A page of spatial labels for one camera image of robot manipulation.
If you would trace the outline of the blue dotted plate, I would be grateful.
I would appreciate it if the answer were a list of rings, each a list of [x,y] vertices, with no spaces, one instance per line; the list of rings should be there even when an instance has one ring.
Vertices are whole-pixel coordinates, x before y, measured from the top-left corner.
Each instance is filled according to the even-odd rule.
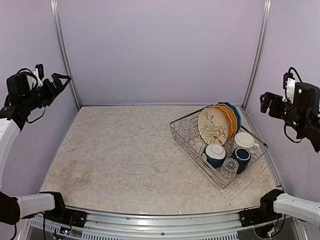
[[[229,108],[231,108],[233,110],[233,112],[237,118],[237,133],[238,133],[241,129],[241,126],[242,126],[242,119],[241,119],[241,115],[240,115],[238,109],[234,105],[230,104],[229,102],[219,102],[219,104],[225,104],[226,106],[228,106]]]

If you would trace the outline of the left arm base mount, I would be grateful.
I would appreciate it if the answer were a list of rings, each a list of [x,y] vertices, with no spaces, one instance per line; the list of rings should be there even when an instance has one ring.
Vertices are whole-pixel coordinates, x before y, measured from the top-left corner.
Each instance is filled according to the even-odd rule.
[[[87,215],[85,211],[71,208],[65,208],[60,213],[56,213],[53,210],[44,212],[46,220],[78,228],[84,228]]]

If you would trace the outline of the cream bird pattern plate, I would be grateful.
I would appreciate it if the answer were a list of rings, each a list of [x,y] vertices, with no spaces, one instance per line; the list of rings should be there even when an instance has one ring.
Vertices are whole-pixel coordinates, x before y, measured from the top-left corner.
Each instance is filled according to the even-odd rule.
[[[207,145],[224,145],[228,139],[228,125],[223,114],[214,107],[201,110],[197,118],[200,137]]]

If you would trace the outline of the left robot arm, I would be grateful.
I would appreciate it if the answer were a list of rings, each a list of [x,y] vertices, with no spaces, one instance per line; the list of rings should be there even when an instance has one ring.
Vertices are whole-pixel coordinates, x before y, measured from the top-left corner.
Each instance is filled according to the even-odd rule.
[[[22,157],[22,144],[19,134],[29,116],[36,109],[46,109],[62,93],[71,77],[53,73],[52,79],[44,79],[32,72],[18,72],[6,80],[7,97],[0,110],[0,183],[8,183],[9,167],[21,170],[25,164],[18,163],[14,157]],[[20,220],[31,218],[39,213],[45,217],[56,218],[63,223],[70,218],[63,196],[59,192],[45,191],[23,196],[10,196],[0,192],[0,221],[15,225]]]

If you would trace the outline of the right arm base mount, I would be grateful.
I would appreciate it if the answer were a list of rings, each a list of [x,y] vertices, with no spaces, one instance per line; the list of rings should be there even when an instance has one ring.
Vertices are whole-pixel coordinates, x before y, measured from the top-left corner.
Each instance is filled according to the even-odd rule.
[[[243,228],[271,221],[277,221],[280,220],[282,216],[283,215],[281,213],[260,210],[259,207],[251,209],[245,208],[239,212],[239,218]]]

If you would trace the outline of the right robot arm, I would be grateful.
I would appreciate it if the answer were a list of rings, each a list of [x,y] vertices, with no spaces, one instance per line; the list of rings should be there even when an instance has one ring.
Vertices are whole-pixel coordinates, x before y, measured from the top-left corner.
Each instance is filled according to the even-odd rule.
[[[316,153],[320,152],[320,89],[293,79],[285,81],[284,96],[266,92],[260,96],[260,111],[272,118],[282,119],[284,127],[291,127],[296,138],[308,139]],[[255,212],[260,222],[271,217],[289,215],[315,226],[320,225],[320,203],[294,197],[279,189],[273,189],[260,199]]]

